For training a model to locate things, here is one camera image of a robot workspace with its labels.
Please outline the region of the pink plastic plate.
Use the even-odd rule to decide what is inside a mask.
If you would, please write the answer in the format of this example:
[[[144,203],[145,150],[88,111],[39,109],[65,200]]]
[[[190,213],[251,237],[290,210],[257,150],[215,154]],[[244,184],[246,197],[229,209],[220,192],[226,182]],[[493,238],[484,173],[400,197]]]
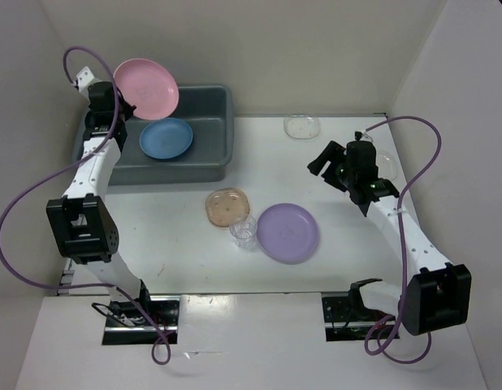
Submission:
[[[175,78],[162,65],[145,58],[122,62],[114,72],[124,100],[135,106],[134,115],[148,121],[170,116],[179,104]]]

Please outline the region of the blue plastic plate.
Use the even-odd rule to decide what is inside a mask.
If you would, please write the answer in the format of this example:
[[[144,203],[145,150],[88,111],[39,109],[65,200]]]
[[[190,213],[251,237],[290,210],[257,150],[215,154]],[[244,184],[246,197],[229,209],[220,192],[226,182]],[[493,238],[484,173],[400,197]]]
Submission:
[[[181,119],[165,118],[147,125],[140,135],[144,154],[157,160],[177,158],[193,143],[191,126]]]

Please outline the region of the clear plastic cup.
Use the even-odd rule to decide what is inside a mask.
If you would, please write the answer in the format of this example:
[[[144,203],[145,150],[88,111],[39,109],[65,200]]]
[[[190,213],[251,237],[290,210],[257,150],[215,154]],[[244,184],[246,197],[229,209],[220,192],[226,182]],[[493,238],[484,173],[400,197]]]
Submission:
[[[249,214],[238,215],[230,222],[229,232],[238,247],[250,249],[256,240],[257,222]]]

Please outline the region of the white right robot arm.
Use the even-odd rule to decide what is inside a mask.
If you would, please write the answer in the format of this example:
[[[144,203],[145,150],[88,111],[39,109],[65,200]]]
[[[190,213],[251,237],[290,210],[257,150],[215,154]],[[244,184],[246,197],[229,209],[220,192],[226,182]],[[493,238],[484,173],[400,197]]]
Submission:
[[[355,319],[366,319],[375,310],[401,316],[403,327],[412,336],[466,322],[470,271],[463,264],[452,264],[431,244],[403,207],[394,184],[379,177],[372,143],[351,141],[342,146],[330,141],[308,169],[325,183],[348,193],[396,256],[407,264],[407,280],[401,287],[379,278],[351,284],[347,307]]]

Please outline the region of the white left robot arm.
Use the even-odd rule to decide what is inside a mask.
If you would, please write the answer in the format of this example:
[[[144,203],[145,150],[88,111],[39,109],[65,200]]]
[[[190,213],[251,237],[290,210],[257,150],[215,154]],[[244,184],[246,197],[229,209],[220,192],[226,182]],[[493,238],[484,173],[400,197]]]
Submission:
[[[125,120],[134,106],[107,81],[86,88],[83,153],[71,185],[46,213],[59,252],[83,266],[109,291],[117,315],[137,325],[151,320],[154,309],[145,283],[119,254],[119,229],[105,204],[106,190],[127,139]]]

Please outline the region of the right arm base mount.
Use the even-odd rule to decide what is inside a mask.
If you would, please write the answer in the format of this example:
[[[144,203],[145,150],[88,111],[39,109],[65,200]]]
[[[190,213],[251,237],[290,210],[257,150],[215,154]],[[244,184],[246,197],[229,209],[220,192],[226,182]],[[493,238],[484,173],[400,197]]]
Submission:
[[[327,342],[364,340],[367,332],[386,314],[379,310],[353,311],[346,292],[321,296]]]

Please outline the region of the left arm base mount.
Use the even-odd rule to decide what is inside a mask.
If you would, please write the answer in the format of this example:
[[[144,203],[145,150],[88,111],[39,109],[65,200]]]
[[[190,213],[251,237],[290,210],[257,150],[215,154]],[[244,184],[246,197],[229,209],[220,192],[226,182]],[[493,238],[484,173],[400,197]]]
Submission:
[[[152,296],[146,306],[148,316],[168,332],[168,342],[175,345],[180,316],[179,296]],[[158,339],[155,327],[129,302],[108,304],[93,302],[91,307],[105,319],[103,345],[152,345]]]

